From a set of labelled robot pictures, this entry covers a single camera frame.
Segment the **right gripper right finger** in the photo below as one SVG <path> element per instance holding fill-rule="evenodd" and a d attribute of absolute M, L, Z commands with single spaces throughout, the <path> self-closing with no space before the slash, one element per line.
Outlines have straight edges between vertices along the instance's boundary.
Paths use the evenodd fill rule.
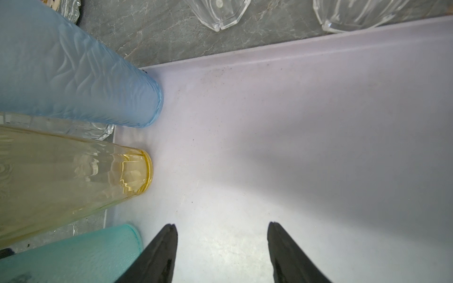
<path fill-rule="evenodd" d="M 330 282 L 279 223 L 269 223 L 267 240 L 276 283 Z"/>

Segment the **clear faceted glass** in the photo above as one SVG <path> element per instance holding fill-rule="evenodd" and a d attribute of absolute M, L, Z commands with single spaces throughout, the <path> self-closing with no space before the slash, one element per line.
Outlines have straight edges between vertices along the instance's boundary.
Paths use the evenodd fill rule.
<path fill-rule="evenodd" d="M 251 0 L 185 0 L 197 19 L 215 32 L 236 25 Z"/>
<path fill-rule="evenodd" d="M 329 33 L 374 28 L 393 19 L 408 0 L 314 0 L 313 10 Z"/>

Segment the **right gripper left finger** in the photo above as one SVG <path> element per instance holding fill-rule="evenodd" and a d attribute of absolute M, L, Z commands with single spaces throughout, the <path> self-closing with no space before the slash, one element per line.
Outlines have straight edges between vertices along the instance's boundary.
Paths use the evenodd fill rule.
<path fill-rule="evenodd" d="M 170 283 L 178 247 L 176 225 L 165 225 L 117 283 Z"/>

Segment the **teal frosted cup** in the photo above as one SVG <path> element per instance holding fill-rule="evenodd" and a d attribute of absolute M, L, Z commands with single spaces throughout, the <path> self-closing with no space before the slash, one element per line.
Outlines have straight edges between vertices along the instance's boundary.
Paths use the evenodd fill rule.
<path fill-rule="evenodd" d="M 143 252 L 132 225 L 101 229 L 1 260 L 3 283 L 114 283 Z"/>

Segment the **lilac plastic tray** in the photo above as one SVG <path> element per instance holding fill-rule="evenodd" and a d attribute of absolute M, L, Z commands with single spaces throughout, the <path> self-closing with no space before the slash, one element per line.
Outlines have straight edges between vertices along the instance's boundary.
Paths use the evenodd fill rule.
<path fill-rule="evenodd" d="M 280 223 L 335 283 L 453 280 L 453 19 L 146 67 L 164 106 L 114 141 L 149 189 L 107 211 L 179 234 L 176 283 L 270 283 Z"/>

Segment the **clear glass far back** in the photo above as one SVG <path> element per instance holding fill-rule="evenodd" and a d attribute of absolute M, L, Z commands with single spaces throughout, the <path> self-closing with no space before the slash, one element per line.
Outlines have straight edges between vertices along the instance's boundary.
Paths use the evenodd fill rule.
<path fill-rule="evenodd" d="M 80 0 L 55 0 L 52 8 L 74 24 L 78 22 L 81 15 Z"/>

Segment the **blue frosted cup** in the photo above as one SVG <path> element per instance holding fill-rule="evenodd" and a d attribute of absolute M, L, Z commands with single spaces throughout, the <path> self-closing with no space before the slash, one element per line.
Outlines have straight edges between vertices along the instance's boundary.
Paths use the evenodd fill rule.
<path fill-rule="evenodd" d="M 42 2 L 1 2 L 3 112 L 146 127 L 163 104 L 145 71 Z"/>

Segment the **clear glass left middle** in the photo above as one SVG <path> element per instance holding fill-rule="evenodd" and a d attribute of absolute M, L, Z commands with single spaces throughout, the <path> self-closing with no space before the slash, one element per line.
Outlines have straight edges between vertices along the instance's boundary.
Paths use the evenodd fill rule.
<path fill-rule="evenodd" d="M 103 141 L 115 125 L 1 112 L 1 125 Z"/>

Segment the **yellow transparent cup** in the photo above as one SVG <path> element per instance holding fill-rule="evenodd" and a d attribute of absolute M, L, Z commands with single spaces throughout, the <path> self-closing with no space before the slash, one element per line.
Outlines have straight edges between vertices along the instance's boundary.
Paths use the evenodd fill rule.
<path fill-rule="evenodd" d="M 144 150 L 1 127 L 1 246 L 85 218 L 144 193 Z"/>

